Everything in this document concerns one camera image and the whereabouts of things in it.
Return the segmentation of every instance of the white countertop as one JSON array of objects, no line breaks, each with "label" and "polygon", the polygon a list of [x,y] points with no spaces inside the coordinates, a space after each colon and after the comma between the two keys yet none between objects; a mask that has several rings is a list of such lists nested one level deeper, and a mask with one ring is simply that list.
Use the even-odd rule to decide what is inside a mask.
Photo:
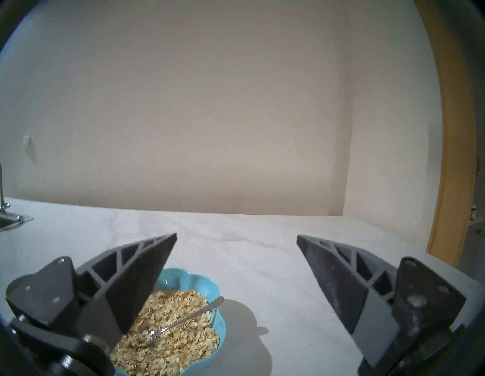
[{"label": "white countertop", "polygon": [[[485,290],[435,257],[349,217],[169,213],[89,208],[9,199],[10,211],[33,216],[0,232],[0,289],[67,255],[78,267],[126,243],[178,234],[166,267],[215,280],[227,300],[227,337],[207,375],[356,375],[362,355],[321,292],[296,245],[305,234],[347,243],[398,266],[412,256],[467,297],[454,327],[468,324]],[[5,300],[0,312],[12,317]]]}]

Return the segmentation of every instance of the wooden door frame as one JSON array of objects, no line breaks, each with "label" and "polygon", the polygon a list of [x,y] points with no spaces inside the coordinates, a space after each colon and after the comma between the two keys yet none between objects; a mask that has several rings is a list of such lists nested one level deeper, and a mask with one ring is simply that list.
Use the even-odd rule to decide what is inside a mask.
[{"label": "wooden door frame", "polygon": [[462,45],[433,0],[415,0],[433,50],[443,117],[441,177],[426,252],[456,266],[469,225],[476,173],[471,80]]}]

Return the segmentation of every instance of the spoon handle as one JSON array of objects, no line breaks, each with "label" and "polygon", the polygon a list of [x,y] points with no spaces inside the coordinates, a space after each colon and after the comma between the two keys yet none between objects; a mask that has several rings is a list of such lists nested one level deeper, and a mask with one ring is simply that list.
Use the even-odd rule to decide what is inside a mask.
[{"label": "spoon handle", "polygon": [[194,313],[191,313],[190,315],[174,322],[173,324],[170,324],[169,326],[167,327],[164,327],[163,329],[159,330],[159,332],[157,333],[157,335],[165,332],[166,330],[168,329],[171,329],[173,327],[176,327],[178,324],[182,324],[194,317],[197,317],[197,316],[200,316],[202,315],[203,313],[206,313],[207,311],[210,311],[218,306],[220,306],[222,303],[224,302],[224,297],[223,296],[220,296],[218,297],[217,299],[215,299],[213,302],[210,302],[208,305],[206,305],[204,308],[201,308],[199,309],[197,312],[194,312]]},{"label": "spoon handle", "polygon": [[222,297],[222,296],[218,297],[213,302],[210,302],[208,305],[206,305],[204,308],[198,310],[197,312],[191,313],[190,315],[174,322],[173,324],[171,324],[167,327],[164,327],[163,329],[159,330],[158,332],[153,333],[152,336],[151,336],[150,342],[148,342],[147,344],[141,345],[140,347],[149,347],[152,343],[154,343],[154,341],[156,340],[158,335],[162,334],[166,330],[171,329],[173,327],[176,327],[177,325],[182,324],[182,323],[186,322],[187,320],[193,319],[194,317],[200,316],[203,313],[206,313],[207,311],[210,311],[210,310],[220,306],[223,302],[224,302],[224,297]]}]

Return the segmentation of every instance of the beige wall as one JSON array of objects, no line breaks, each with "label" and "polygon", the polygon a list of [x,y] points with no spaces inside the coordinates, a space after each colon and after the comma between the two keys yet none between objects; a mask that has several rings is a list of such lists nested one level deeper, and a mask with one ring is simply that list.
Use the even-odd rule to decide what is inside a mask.
[{"label": "beige wall", "polygon": [[349,20],[352,141],[344,215],[425,250],[442,151],[431,46],[413,1],[355,0]]},{"label": "beige wall", "polygon": [[66,3],[38,6],[0,55],[7,195],[344,212],[425,247],[441,107],[412,0]]},{"label": "beige wall", "polygon": [[342,214],[350,44],[340,1],[120,3],[47,1],[2,51],[8,196]]}]

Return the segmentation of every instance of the scalloped bowl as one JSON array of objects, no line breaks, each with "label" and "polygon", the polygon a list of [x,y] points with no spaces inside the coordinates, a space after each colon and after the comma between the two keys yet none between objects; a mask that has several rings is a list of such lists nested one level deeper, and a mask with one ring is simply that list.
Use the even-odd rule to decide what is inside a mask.
[{"label": "scalloped bowl", "polygon": [[[219,297],[219,287],[212,279],[198,274],[191,274],[186,270],[178,268],[162,269],[162,273],[158,277],[157,283],[155,283],[154,290],[195,290],[205,296],[209,303]],[[210,312],[210,326],[214,328],[215,333],[220,338],[217,350],[210,357],[192,363],[180,375],[186,372],[189,373],[189,371],[190,373],[195,373],[207,367],[221,349],[224,338],[226,337],[226,323],[219,312],[219,308],[214,308]],[[118,367],[115,367],[115,371],[115,375],[128,376],[125,371]]]}]

